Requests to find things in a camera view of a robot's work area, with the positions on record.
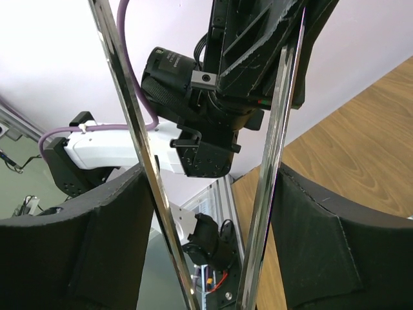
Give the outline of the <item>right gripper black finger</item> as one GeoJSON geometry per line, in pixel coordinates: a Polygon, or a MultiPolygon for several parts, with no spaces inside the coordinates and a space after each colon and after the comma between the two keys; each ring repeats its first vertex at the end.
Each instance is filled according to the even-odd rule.
{"type": "Polygon", "coordinates": [[[135,309],[154,203],[141,167],[1,221],[2,309],[135,309]]]}
{"type": "Polygon", "coordinates": [[[289,309],[411,309],[412,221],[277,173],[272,228],[289,309]]]}

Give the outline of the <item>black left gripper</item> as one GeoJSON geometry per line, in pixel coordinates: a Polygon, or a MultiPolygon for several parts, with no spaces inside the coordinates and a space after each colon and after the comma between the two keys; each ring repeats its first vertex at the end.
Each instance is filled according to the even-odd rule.
{"type": "Polygon", "coordinates": [[[181,130],[170,146],[186,176],[227,175],[241,150],[239,131],[261,128],[263,110],[221,95],[272,95],[280,51],[299,26],[306,5],[306,1],[214,1],[208,32],[199,41],[206,47],[203,61],[200,46],[193,57],[158,46],[151,51],[141,87],[157,114],[181,130]],[[193,87],[194,72],[204,82],[219,73],[221,95],[193,87]]]}

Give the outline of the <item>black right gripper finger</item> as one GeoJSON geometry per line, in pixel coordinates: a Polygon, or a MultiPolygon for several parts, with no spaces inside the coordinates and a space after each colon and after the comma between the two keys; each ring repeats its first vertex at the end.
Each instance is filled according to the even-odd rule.
{"type": "Polygon", "coordinates": [[[307,70],[314,44],[332,15],[339,0],[311,0],[306,5],[305,31],[297,68],[292,108],[300,109],[305,102],[307,70]]]}

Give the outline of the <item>steel serving tongs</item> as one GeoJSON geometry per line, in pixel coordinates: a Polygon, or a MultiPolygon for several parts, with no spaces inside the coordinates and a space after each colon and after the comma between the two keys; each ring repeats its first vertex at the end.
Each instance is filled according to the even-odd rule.
{"type": "MultiPolygon", "coordinates": [[[[133,87],[132,77],[127,67],[126,56],[117,33],[110,4],[108,1],[90,1],[89,5],[105,51],[106,62],[111,71],[120,104],[130,129],[137,157],[140,164],[145,168],[146,178],[156,203],[157,219],[164,234],[185,304],[189,309],[199,309],[197,298],[190,290],[188,267],[184,262],[183,250],[178,244],[179,238],[172,218],[172,210],[161,180],[156,158],[150,148],[148,132],[145,128],[145,122],[133,87]]],[[[281,49],[265,149],[237,292],[236,309],[255,309],[256,307],[257,290],[270,230],[277,171],[281,165],[285,146],[287,125],[305,31],[305,12],[306,10],[303,9],[298,30],[294,32],[292,39],[281,49]]]]}

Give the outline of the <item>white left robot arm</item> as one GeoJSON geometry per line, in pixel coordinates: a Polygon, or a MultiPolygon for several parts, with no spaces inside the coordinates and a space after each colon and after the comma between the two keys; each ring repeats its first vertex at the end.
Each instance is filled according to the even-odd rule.
{"type": "MultiPolygon", "coordinates": [[[[241,129],[259,130],[270,110],[281,49],[304,28],[293,109],[305,98],[305,76],[324,1],[213,1],[207,33],[193,58],[161,47],[151,51],[137,82],[125,36],[129,1],[120,1],[117,29],[134,90],[151,115],[149,138],[161,168],[193,178],[227,175],[241,146],[241,129]]],[[[55,184],[74,198],[110,173],[138,162],[127,125],[98,125],[81,112],[47,147],[39,142],[55,184]]]]}

